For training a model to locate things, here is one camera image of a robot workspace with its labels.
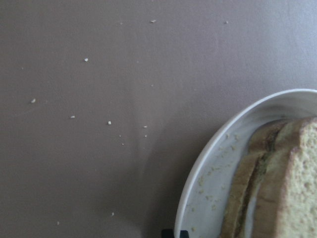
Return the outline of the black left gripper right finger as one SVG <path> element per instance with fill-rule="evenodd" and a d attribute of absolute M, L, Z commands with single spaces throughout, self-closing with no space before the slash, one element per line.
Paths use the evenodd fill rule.
<path fill-rule="evenodd" d="M 181 230 L 181 231 L 180 231 L 180 238 L 189 238 L 189 233 L 188 233 L 188 231 Z"/>

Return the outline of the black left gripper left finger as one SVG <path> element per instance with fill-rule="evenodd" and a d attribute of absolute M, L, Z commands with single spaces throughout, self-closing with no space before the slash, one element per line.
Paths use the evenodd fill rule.
<path fill-rule="evenodd" d="M 161 238 L 173 238 L 173 230 L 172 229 L 163 229 L 161 231 Z"/>

